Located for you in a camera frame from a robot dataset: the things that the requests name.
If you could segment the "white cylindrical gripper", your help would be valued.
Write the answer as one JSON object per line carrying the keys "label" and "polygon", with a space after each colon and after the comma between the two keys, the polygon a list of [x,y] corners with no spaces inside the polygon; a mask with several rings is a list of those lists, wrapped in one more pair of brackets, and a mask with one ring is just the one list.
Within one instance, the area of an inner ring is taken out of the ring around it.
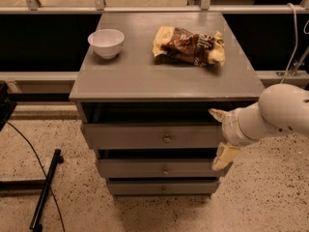
{"label": "white cylindrical gripper", "polygon": [[256,132],[255,126],[259,115],[258,109],[251,107],[237,108],[229,112],[211,108],[209,113],[216,121],[222,123],[223,136],[227,142],[232,144],[219,143],[211,167],[217,171],[224,169],[234,160],[240,153],[240,147],[258,141],[258,138],[253,138],[253,135]]}

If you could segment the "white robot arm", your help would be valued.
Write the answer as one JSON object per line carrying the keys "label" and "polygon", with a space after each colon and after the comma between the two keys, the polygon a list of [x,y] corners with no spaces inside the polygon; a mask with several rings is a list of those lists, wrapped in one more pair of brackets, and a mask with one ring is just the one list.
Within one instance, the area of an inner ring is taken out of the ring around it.
{"label": "white robot arm", "polygon": [[240,153],[240,148],[265,137],[289,133],[309,135],[309,92],[291,84],[267,87],[257,102],[245,108],[224,111],[211,108],[211,116],[221,123],[220,142],[212,163],[221,170]]}

